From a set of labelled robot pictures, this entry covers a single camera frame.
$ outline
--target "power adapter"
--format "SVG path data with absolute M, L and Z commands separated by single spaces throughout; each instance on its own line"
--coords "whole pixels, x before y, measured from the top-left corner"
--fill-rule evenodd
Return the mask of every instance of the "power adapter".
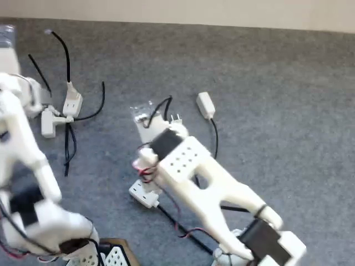
M 199 93 L 196 99 L 201 114 L 205 119 L 211 120 L 215 114 L 215 106 L 207 91 Z

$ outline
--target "power outlet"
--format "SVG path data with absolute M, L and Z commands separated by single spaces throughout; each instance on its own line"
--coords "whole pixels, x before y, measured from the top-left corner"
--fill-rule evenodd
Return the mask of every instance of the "power outlet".
M 134 182 L 129 188 L 129 193 L 137 201 L 143 204 L 147 208 L 157 207 L 159 205 L 159 195 L 154 192 L 146 193 L 143 188 L 143 183 L 140 179 Z
M 82 108 L 83 97 L 74 88 L 72 82 L 67 83 L 67 96 L 65 97 L 65 102 L 63 105 L 63 115 L 78 117 L 80 110 Z
M 191 178 L 198 165 L 208 156 L 210 152 L 195 137 L 190 136 L 158 164 L 158 171 L 181 182 Z

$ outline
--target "electrical wire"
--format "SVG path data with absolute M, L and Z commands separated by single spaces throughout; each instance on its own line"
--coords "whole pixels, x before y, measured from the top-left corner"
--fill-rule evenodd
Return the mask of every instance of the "electrical wire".
M 90 118 L 93 118 L 94 116 L 98 115 L 102 111 L 102 109 L 105 105 L 105 95 L 106 95 L 105 82 L 102 81 L 102 100 L 101 100 L 101 104 L 99 106 L 99 109 L 91 115 L 88 115 L 85 117 L 74 118 L 74 121 L 83 121 L 83 120 L 90 119 Z M 69 155 L 69 133 L 71 134 L 72 140 L 73 140 L 73 153 L 71 155 Z M 73 129 L 71 123 L 66 123 L 65 124 L 65 139 L 64 139 L 64 153 L 65 153 L 64 176 L 68 176 L 70 161 L 74 158 L 76 152 L 77 152 L 77 140 L 75 138 L 74 129 Z
M 175 225 L 177 224 L 178 229 L 183 231 L 184 233 L 187 233 L 188 230 L 182 226 L 180 223 L 178 223 L 170 214 L 169 212 L 167 212 L 160 204 L 157 206 L 157 208 Z M 204 251 L 206 251 L 207 253 L 209 253 L 209 255 L 213 254 L 213 250 L 210 249 L 208 246 L 206 246 L 205 244 L 203 244 L 203 242 L 201 242 L 200 240 L 198 240 L 193 234 L 190 235 L 189 237 L 193 242 L 195 242 L 198 246 L 200 246 L 200 248 L 202 248 Z
M 47 29 L 45 31 L 46 34 L 52 34 L 56 37 L 56 39 L 62 44 L 64 51 L 65 51 L 65 58 L 67 60 L 67 82 L 70 82 L 70 57 L 69 57 L 69 50 L 68 47 L 66 45 L 66 43 L 64 42 L 64 40 L 54 31 L 52 31 L 51 29 Z
M 0 240 L 0 247 L 1 249 L 10 257 L 13 259 L 23 259 L 25 258 L 29 252 L 14 252 L 10 250 L 1 240 Z
M 73 140 L 73 152 L 69 155 L 69 133 L 72 136 Z M 65 124 L 65 138 L 64 138 L 64 153 L 65 153 L 65 171 L 64 176 L 68 176 L 70 161 L 74 158 L 77 152 L 77 139 L 75 137 L 74 129 L 70 123 Z
M 145 124 L 143 123 L 143 126 L 145 129 L 148 129 L 150 127 L 150 124 L 153 120 L 153 117 L 155 116 L 155 114 L 159 111 L 159 109 L 162 107 L 163 104 L 166 103 L 166 106 L 165 106 L 165 110 L 164 110 L 164 116 L 163 116 L 163 119 L 164 121 L 167 121 L 168 120 L 168 110 L 169 110 L 169 106 L 171 104 L 173 100 L 173 97 L 170 95 L 168 98 L 165 98 L 163 101 L 161 101 L 156 107 L 155 109 L 153 110 L 153 112 L 151 113 L 150 117 L 149 117 L 149 121 L 148 121 L 148 124 Z
M 213 120 L 213 118 L 210 119 L 211 120 L 211 123 L 212 123 L 212 126 L 213 128 L 215 129 L 215 134 L 216 134 L 216 146 L 215 146 L 215 154 L 213 156 L 214 159 L 217 159 L 217 155 L 218 155 L 218 130 L 217 130 L 217 126 L 216 126 L 216 123 L 215 121 Z
M 11 216 L 5 211 L 5 207 L 3 202 L 0 200 L 0 211 L 1 211 L 1 215 L 3 218 L 6 218 L 9 223 L 13 226 L 13 228 L 20 234 L 20 236 L 22 238 L 24 238 L 27 242 L 29 242 L 30 244 L 40 248 L 41 250 L 43 250 L 44 252 L 48 253 L 48 255 L 56 255 L 56 252 L 50 250 L 49 248 L 39 244 L 37 241 L 35 241 L 34 239 L 29 238 L 18 226 L 17 224 L 15 224 L 15 222 L 13 221 L 13 219 L 11 218 Z
M 101 100 L 101 104 L 100 104 L 99 109 L 91 115 L 88 115 L 85 117 L 74 118 L 74 121 L 82 121 L 82 120 L 86 120 L 89 118 L 93 118 L 94 116 L 98 115 L 102 111 L 102 108 L 104 107 L 104 104 L 105 104 L 105 95 L 106 95 L 105 82 L 102 81 L 101 86 L 102 86 L 102 100 Z
M 187 238 L 187 237 L 190 237 L 192 232 L 194 231 L 200 231 L 200 232 L 203 232 L 204 234 L 206 234 L 207 236 L 209 236 L 210 238 L 212 238 L 214 241 L 216 241 L 218 243 L 218 241 L 213 237 L 211 236 L 206 230 L 204 230 L 203 228 L 201 227 L 195 227 L 195 228 L 192 228 L 190 230 L 188 230 L 187 232 L 185 232 L 185 234 L 179 236 L 180 238 Z
M 36 68 L 38 74 L 40 75 L 40 77 L 42 78 L 42 80 L 43 80 L 45 86 L 47 87 L 47 90 L 49 91 L 50 97 L 52 97 L 52 90 L 50 89 L 50 86 L 49 86 L 49 84 L 48 84 L 46 78 L 44 77 L 42 71 L 40 70 L 40 68 L 39 68 L 39 66 L 38 66 L 38 64 L 37 64 L 37 62 L 34 60 L 34 58 L 33 58 L 33 56 L 32 56 L 31 54 L 28 54 L 28 57 L 30 58 L 32 64 L 33 64 L 34 67 Z

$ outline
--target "white 3d-printed part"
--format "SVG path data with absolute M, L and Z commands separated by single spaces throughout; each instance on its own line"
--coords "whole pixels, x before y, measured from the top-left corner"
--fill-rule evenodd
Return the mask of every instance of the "white 3d-printed part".
M 158 170 L 181 182 L 193 176 L 195 169 L 210 156 L 210 152 L 195 137 L 187 137 L 159 164 Z
M 105 266 L 128 266 L 126 258 L 119 247 L 113 247 L 107 255 Z
M 257 213 L 265 202 L 247 185 L 236 181 L 206 148 L 192 136 L 187 137 L 158 165 L 158 174 L 175 193 L 200 217 L 206 230 L 220 243 L 225 253 L 253 260 L 248 250 L 230 232 L 220 208 L 221 201 L 228 201 Z M 208 188 L 201 190 L 190 180 L 196 173 L 206 178 Z M 265 207 L 260 218 L 275 229 L 282 226 L 281 217 L 270 207 Z

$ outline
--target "black cable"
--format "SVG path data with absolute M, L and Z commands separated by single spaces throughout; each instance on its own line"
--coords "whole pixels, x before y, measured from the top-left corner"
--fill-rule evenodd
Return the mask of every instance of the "black cable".
M 65 58 L 67 60 L 67 82 L 70 82 L 70 57 L 69 57 L 69 50 L 67 45 L 65 44 L 65 42 L 63 41 L 63 39 L 54 31 L 50 31 L 50 33 L 52 33 L 58 41 L 60 41 L 60 43 L 62 44 L 64 51 L 65 51 Z
M 182 226 L 180 223 L 178 223 L 161 205 L 158 205 L 157 208 L 159 210 L 161 210 L 161 212 L 167 216 L 167 218 L 173 223 L 173 224 L 177 224 L 177 226 L 179 227 L 180 230 L 182 230 L 184 233 L 188 233 L 189 231 Z M 204 251 L 206 251 L 207 253 L 209 253 L 209 255 L 213 254 L 213 250 L 210 249 L 208 246 L 206 246 L 205 244 L 203 244 L 203 242 L 201 242 L 200 240 L 198 240 L 194 235 L 190 235 L 190 239 L 192 241 L 194 241 L 197 245 L 199 245 Z
M 214 127 L 215 129 L 215 134 L 216 134 L 216 146 L 215 146 L 215 154 L 214 154 L 214 159 L 217 159 L 217 155 L 218 155 L 218 130 L 217 130 L 217 126 L 216 126 L 216 123 L 215 121 L 213 120 L 213 118 L 210 119 L 211 120 L 211 123 L 212 123 L 212 126 Z
M 170 107 L 172 100 L 173 100 L 173 97 L 170 95 L 168 102 L 166 103 L 165 110 L 164 110 L 164 116 L 163 116 L 164 121 L 168 120 L 168 111 L 169 111 L 169 107 Z
M 28 57 L 30 58 L 32 64 L 33 64 L 34 67 L 36 68 L 38 74 L 40 75 L 40 77 L 42 78 L 42 80 L 43 80 L 45 86 L 47 87 L 47 90 L 49 91 L 50 97 L 52 97 L 52 90 L 50 89 L 50 86 L 49 86 L 49 84 L 48 84 L 46 78 L 44 77 L 42 71 L 40 70 L 40 68 L 39 68 L 39 66 L 38 66 L 38 64 L 37 64 L 37 62 L 34 60 L 34 58 L 32 57 L 31 54 L 28 54 Z
M 73 152 L 71 155 L 69 155 L 69 133 L 71 134 L 73 140 Z M 75 138 L 75 133 L 70 123 L 65 124 L 64 151 L 65 151 L 64 176 L 68 176 L 70 161 L 74 158 L 74 155 L 77 152 L 77 139 Z
M 170 95 L 168 98 L 165 98 L 163 101 L 161 101 L 161 102 L 156 106 L 156 108 L 154 109 L 154 111 L 151 113 L 151 115 L 150 115 L 150 117 L 149 117 L 148 124 L 145 125 L 145 124 L 143 123 L 143 126 L 144 126 L 145 129 L 148 129 L 148 128 L 150 127 L 150 124 L 151 124 L 151 122 L 152 122 L 152 120 L 153 120 L 153 117 L 154 117 L 155 114 L 159 111 L 159 109 L 162 107 L 162 105 L 165 104 L 165 102 L 167 102 L 167 103 L 166 103 L 166 106 L 165 106 L 163 119 L 164 119 L 165 121 L 168 120 L 168 109 L 169 109 L 169 106 L 170 106 L 170 103 L 171 103 L 172 100 L 173 100 L 173 97 Z
M 245 208 L 241 208 L 241 207 L 232 207 L 232 206 L 221 206 L 221 209 L 226 209 L 228 211 L 236 211 L 236 212 L 249 212 L 247 209 Z
M 65 155 L 65 170 L 64 170 L 64 176 L 68 176 L 69 172 L 69 124 L 65 124 L 65 137 L 64 137 L 64 155 Z
M 99 109 L 91 115 L 88 115 L 85 117 L 74 118 L 74 121 L 83 121 L 83 120 L 90 119 L 90 118 L 98 115 L 104 107 L 105 95 L 106 95 L 105 82 L 102 81 L 102 101 L 101 101 L 101 105 L 100 105 Z M 69 133 L 71 134 L 72 140 L 73 140 L 73 153 L 71 155 L 69 155 Z M 68 176 L 70 161 L 73 159 L 76 152 L 77 152 L 77 140 L 75 138 L 75 133 L 74 133 L 73 127 L 70 123 L 66 123 L 66 125 L 65 125 L 65 140 L 64 140 L 64 153 L 65 153 L 64 176 Z
M 43 251 L 49 253 L 49 255 L 56 255 L 56 252 L 50 250 L 49 248 L 39 244 L 37 241 L 29 238 L 18 226 L 17 224 L 15 224 L 15 222 L 13 221 L 13 219 L 11 218 L 11 216 L 5 211 L 5 207 L 4 204 L 2 203 L 2 201 L 0 200 L 0 211 L 1 211 L 1 215 L 2 218 L 6 218 L 9 223 L 13 226 L 13 228 L 20 234 L 20 236 L 22 238 L 24 238 L 27 242 L 29 242 L 32 245 L 35 245 L 36 247 L 42 249 Z
M 100 105 L 99 109 L 95 113 L 93 113 L 91 115 L 88 115 L 88 116 L 85 116 L 85 117 L 74 118 L 74 121 L 86 120 L 86 119 L 89 119 L 89 118 L 92 118 L 92 117 L 98 115 L 101 112 L 101 110 L 102 110 L 102 108 L 104 107 L 104 104 L 105 104 L 105 95 L 106 95 L 105 82 L 102 81 L 101 85 L 102 85 L 102 100 L 101 100 L 101 105 Z

